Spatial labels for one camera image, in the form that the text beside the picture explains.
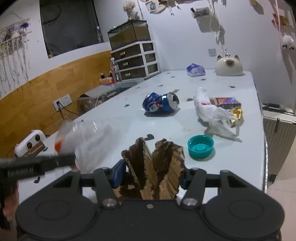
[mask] photo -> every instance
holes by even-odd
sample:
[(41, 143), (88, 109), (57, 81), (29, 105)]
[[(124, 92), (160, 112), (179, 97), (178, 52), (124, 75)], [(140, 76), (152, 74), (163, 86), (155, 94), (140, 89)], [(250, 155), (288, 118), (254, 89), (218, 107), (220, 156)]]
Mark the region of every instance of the photo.
[(150, 12), (155, 12), (156, 11), (156, 4), (155, 4), (155, 2), (149, 3), (149, 11)]
[(157, 3), (158, 3), (158, 6), (162, 6), (162, 5), (167, 4), (166, 1), (161, 1), (161, 0), (157, 0)]

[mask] white table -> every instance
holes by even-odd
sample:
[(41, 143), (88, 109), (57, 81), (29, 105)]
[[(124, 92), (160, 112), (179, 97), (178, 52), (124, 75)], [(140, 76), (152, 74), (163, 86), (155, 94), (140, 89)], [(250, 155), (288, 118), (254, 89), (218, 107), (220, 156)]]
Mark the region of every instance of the white table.
[[(244, 122), (240, 127), (237, 140), (228, 140), (214, 135), (215, 151), (203, 161), (196, 161), (188, 153), (187, 141), (192, 136), (204, 134), (207, 127), (198, 122), (193, 101), (186, 100), (193, 98), (196, 89), (200, 86), (207, 89), (209, 97), (235, 97), (240, 101)], [(164, 94), (178, 89), (176, 93), (180, 100), (178, 112), (167, 117), (145, 115), (142, 102), (147, 94), (151, 92)], [(184, 70), (164, 72), (111, 98), (80, 116), (76, 121), (82, 119), (103, 121), (114, 118), (122, 120), (126, 131), (116, 147), (117, 151), (114, 151), (102, 166), (113, 166), (121, 159), (122, 150), (128, 149), (137, 138), (152, 134), (155, 139), (147, 141), (151, 152), (155, 148), (156, 141), (166, 138), (184, 147), (187, 168), (198, 167), (212, 174), (219, 174), (220, 170), (228, 169), (258, 189), (265, 189), (267, 154), (263, 118), (250, 72), (244, 72), (243, 76), (238, 77), (217, 76), (213, 70), (207, 70), (206, 75), (200, 77), (187, 76)], [(48, 150), (41, 155), (54, 154), (54, 140), (55, 134), (44, 142)], [(21, 181), (20, 200), (23, 201), (62, 174), (61, 170), (49, 172), (41, 178), (39, 184), (33, 183), (35, 179)], [(95, 194), (91, 193), (90, 189), (86, 190), (84, 195), (91, 199), (95, 198)], [(216, 190), (206, 190), (206, 201), (215, 195), (217, 195)]]

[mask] window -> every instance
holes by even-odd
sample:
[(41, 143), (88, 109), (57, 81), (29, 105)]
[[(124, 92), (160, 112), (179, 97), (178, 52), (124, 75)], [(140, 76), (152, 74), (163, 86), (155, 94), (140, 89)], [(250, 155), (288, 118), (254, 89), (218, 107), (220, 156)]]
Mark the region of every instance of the window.
[(93, 0), (40, 0), (48, 57), (103, 42)]

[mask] drawer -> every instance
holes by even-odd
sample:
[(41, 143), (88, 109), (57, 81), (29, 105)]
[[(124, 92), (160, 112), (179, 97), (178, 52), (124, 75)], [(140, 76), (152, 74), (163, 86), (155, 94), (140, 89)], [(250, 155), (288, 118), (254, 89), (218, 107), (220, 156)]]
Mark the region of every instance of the drawer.
[(152, 73), (158, 71), (157, 64), (149, 65), (149, 66), (147, 66), (147, 68), (148, 68), (148, 73), (149, 74), (152, 74)]
[(120, 70), (137, 67), (141, 65), (144, 65), (142, 56), (138, 56), (135, 58), (130, 58), (130, 59), (118, 62), (118, 66)]
[(143, 44), (143, 50), (144, 50), (144, 52), (154, 50), (153, 49), (153, 43)]
[(137, 44), (137, 45), (128, 47), (126, 49), (117, 51), (115, 53), (112, 53), (111, 56), (115, 60), (120, 60), (122, 58), (126, 58), (126, 57), (129, 57), (129, 56), (132, 56), (132, 55), (136, 55), (136, 54), (139, 54), (139, 53), (141, 53), (141, 49), (140, 49), (140, 45)]
[(123, 80), (135, 79), (135, 78), (144, 78), (146, 77), (145, 68), (131, 69), (121, 72), (121, 78)]
[(156, 60), (155, 53), (145, 54), (146, 63), (153, 62)]

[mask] metal screw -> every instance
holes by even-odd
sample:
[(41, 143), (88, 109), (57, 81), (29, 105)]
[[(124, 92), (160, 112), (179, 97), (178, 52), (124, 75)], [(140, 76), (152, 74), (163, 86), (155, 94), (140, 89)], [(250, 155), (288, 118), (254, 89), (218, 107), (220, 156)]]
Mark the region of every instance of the metal screw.
[(146, 205), (146, 208), (148, 208), (148, 209), (153, 209), (153, 208), (154, 208), (154, 205), (151, 204), (151, 203), (149, 203), (149, 204)]
[(113, 198), (106, 198), (102, 201), (104, 207), (114, 207), (117, 204), (117, 201)]
[(195, 174), (195, 171), (197, 171), (199, 168), (197, 168), (197, 167), (193, 167), (193, 168), (191, 168), (190, 169), (190, 174), (191, 175), (194, 175)]
[(192, 207), (197, 204), (197, 200), (194, 198), (185, 198), (183, 200), (183, 204), (185, 204), (186, 206)]

